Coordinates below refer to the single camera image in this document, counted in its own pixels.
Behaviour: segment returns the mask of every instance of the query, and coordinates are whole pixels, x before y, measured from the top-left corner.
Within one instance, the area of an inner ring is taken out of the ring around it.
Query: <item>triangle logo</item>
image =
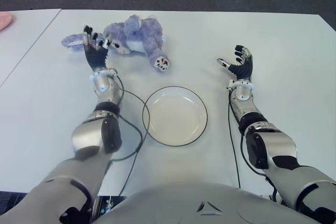
[[[202,201],[198,207],[197,212],[199,212],[201,215],[222,215],[223,211],[209,201]]]

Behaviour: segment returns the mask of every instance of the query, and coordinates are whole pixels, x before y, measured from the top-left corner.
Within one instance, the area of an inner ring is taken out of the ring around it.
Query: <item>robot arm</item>
[[[109,41],[96,43],[86,27],[83,42],[93,70],[91,80],[98,104],[73,132],[75,157],[63,161],[15,208],[0,216],[1,223],[89,223],[93,201],[121,146],[118,126],[120,89],[116,72],[106,68]]]
[[[237,46],[237,60],[232,65],[218,59],[237,76],[230,81],[231,109],[246,137],[249,161],[262,169],[286,204],[321,223],[336,223],[336,182],[318,169],[299,165],[294,141],[268,122],[253,103],[252,55]]]

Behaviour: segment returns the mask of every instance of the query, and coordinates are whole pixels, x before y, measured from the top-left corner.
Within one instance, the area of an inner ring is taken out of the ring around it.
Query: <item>purple plush toy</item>
[[[121,55],[131,51],[144,52],[150,64],[159,72],[169,67],[167,55],[162,51],[162,27],[155,18],[140,19],[132,15],[124,23],[113,23],[104,30],[111,47]]]

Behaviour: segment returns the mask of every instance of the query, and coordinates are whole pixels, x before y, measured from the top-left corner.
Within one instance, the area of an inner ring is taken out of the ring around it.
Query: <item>plush toy foot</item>
[[[156,59],[154,67],[157,68],[160,72],[165,72],[169,67],[169,61],[166,58],[160,56]]]

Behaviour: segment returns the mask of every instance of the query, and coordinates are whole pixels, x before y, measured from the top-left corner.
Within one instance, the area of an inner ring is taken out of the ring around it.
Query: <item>pink object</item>
[[[13,17],[10,13],[0,12],[0,31],[5,29],[12,21]]]

